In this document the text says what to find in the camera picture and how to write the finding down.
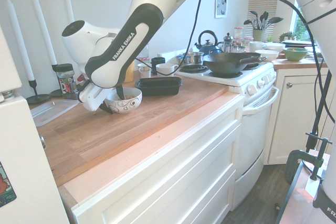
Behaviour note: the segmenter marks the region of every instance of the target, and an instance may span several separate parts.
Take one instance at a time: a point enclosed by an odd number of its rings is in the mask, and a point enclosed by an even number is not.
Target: white wall
[[[295,0],[288,0],[292,4],[294,4]],[[284,18],[283,21],[274,25],[273,30],[273,41],[279,42],[279,37],[281,34],[289,31],[290,23],[292,20],[293,9],[288,5],[284,4],[281,1],[278,1],[276,17]]]
[[[58,88],[57,78],[51,69],[43,35],[34,11],[32,0],[11,0],[27,47],[31,66],[37,81],[39,93],[50,93]],[[71,0],[75,20],[85,20],[101,27],[121,28],[125,22],[131,0]],[[194,24],[198,0],[186,2],[171,16],[149,43],[151,57],[157,53],[186,48]],[[58,63],[71,63],[77,70],[66,51],[61,38],[63,29],[68,25],[65,0],[40,0],[51,41]],[[235,26],[242,26],[246,19],[248,0],[228,0],[226,18],[214,18],[215,0],[202,0],[198,23],[192,39],[197,42],[198,35],[204,30],[212,30],[219,41],[227,32],[233,34]],[[0,0],[0,25],[12,53],[16,68],[23,83],[17,91],[24,97],[33,95],[29,87],[23,61],[9,19],[7,0]]]

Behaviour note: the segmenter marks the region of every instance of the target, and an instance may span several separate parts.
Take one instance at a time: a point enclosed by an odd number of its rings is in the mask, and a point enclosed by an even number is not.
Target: black candlestick
[[[50,94],[37,94],[36,91],[36,80],[34,81],[28,81],[29,82],[29,86],[31,86],[34,89],[34,93],[35,95],[32,97],[28,97],[26,100],[28,102],[28,104],[35,104],[35,103],[41,103],[44,101],[47,101],[50,99]]]
[[[57,73],[56,73],[56,66],[57,65],[51,65],[51,66],[52,66],[53,71],[56,74],[57,82],[58,82],[58,85],[59,85],[59,89],[54,90],[53,92],[50,93],[50,95],[52,97],[61,97],[62,96],[62,89],[61,89],[61,84],[59,83],[58,76],[57,76]]]

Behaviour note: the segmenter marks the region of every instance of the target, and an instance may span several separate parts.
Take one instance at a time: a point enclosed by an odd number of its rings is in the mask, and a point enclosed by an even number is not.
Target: black loaf pan
[[[181,85],[180,77],[143,78],[135,83],[135,87],[140,89],[145,97],[178,94]]]

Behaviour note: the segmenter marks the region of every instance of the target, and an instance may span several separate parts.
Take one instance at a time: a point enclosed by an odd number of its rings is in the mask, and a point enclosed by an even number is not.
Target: floor
[[[274,224],[275,204],[285,200],[289,185],[285,181],[286,165],[265,165],[255,186],[244,201],[229,212],[222,224]]]

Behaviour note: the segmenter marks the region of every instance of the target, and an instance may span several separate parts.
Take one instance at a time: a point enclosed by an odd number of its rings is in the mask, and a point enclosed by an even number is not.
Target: wok
[[[235,74],[250,63],[258,63],[265,58],[255,52],[213,52],[203,56],[203,64],[216,74]]]

